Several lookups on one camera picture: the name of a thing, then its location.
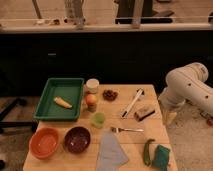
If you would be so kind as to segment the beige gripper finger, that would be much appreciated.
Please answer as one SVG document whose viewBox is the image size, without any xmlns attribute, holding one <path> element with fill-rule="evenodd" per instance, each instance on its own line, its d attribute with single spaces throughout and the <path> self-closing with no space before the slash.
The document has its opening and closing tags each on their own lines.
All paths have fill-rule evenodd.
<svg viewBox="0 0 213 171">
<path fill-rule="evenodd" d="M 170 125 L 177 116 L 176 110 L 165 110 L 165 124 Z"/>
</svg>

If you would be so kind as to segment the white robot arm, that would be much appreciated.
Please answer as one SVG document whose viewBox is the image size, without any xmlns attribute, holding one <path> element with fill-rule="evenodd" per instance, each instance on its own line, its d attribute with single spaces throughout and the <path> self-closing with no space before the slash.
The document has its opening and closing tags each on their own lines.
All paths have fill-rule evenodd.
<svg viewBox="0 0 213 171">
<path fill-rule="evenodd" d="M 187 100 L 213 117 L 213 87 L 205 83 L 208 76 L 206 66 L 198 62 L 167 73 L 167 86 L 158 97 L 164 125 L 172 123 Z"/>
</svg>

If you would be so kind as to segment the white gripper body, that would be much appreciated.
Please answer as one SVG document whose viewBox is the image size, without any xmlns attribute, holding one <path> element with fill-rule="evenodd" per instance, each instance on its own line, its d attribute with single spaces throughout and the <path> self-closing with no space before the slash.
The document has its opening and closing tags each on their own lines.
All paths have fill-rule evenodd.
<svg viewBox="0 0 213 171">
<path fill-rule="evenodd" d="M 158 100 L 167 110 L 178 110 L 185 104 L 185 99 L 170 89 L 164 89 Z"/>
</svg>

